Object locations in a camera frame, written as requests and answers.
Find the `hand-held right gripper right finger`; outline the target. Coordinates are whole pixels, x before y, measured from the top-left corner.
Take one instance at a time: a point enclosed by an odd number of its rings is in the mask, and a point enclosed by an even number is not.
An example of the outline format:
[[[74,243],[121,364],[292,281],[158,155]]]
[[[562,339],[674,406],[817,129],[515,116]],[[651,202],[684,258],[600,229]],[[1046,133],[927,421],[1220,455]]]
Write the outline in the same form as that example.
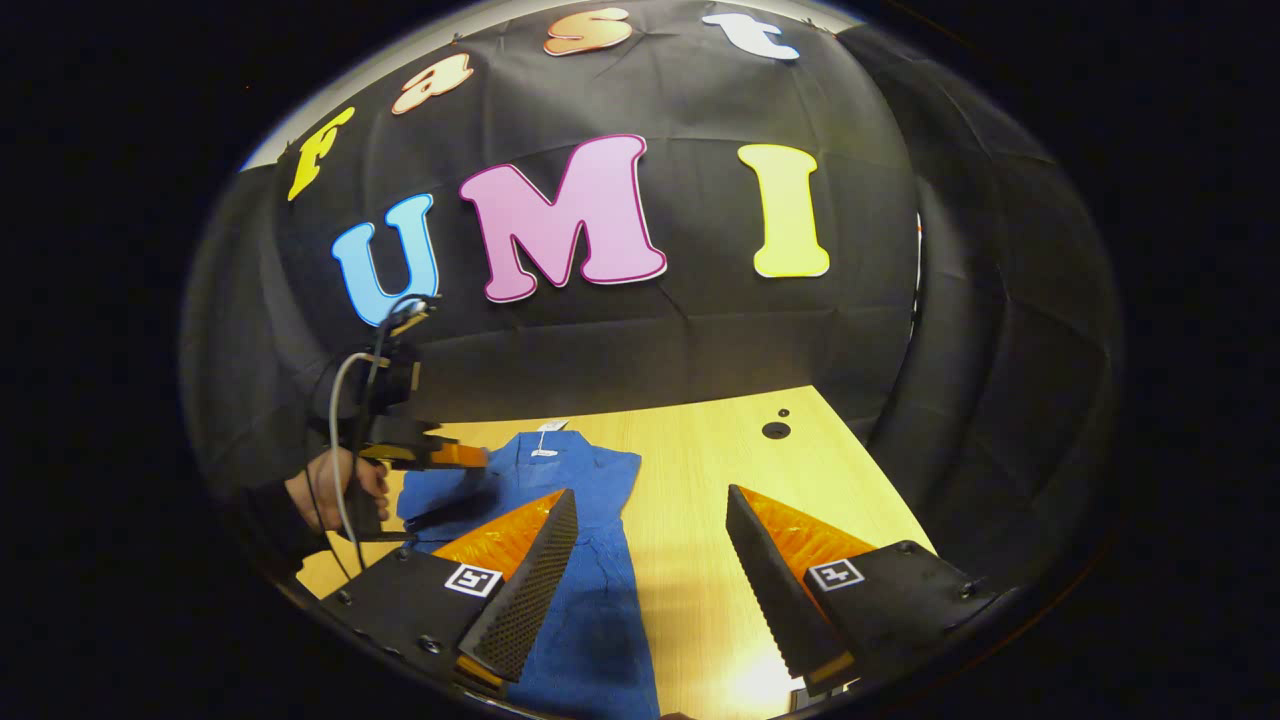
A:
[[[876,547],[739,484],[726,530],[790,676],[819,698],[923,673],[1001,598],[915,541]]]

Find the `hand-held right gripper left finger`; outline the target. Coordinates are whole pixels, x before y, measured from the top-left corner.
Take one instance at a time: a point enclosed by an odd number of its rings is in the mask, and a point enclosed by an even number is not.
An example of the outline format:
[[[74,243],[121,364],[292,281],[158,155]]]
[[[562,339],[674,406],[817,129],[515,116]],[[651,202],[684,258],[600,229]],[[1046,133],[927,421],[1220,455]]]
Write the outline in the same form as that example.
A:
[[[558,489],[430,553],[397,550],[320,605],[398,666],[503,696],[524,674],[577,538],[575,492]]]

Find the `blue button shirt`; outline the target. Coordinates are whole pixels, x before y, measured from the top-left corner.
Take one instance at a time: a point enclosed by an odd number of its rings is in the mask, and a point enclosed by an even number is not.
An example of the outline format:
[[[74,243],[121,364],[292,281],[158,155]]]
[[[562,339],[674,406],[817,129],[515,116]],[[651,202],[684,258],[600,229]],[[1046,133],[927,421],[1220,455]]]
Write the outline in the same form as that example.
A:
[[[515,436],[484,469],[404,475],[397,515],[424,553],[550,492],[575,493],[579,538],[509,703],[573,720],[659,719],[621,518],[640,466],[637,454],[554,430]]]

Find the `black backdrop cloth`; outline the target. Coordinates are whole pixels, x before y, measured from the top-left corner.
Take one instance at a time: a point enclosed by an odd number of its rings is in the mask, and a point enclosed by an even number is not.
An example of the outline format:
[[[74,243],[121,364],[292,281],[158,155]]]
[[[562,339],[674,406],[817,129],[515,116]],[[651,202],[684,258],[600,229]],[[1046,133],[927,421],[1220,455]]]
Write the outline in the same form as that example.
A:
[[[305,398],[392,301],[439,421],[812,387],[940,553],[1030,583],[1105,496],[1123,323],[1053,154],[874,27],[605,0],[620,44],[543,44],[572,6],[412,44],[228,184],[179,342],[218,492],[300,461]]]

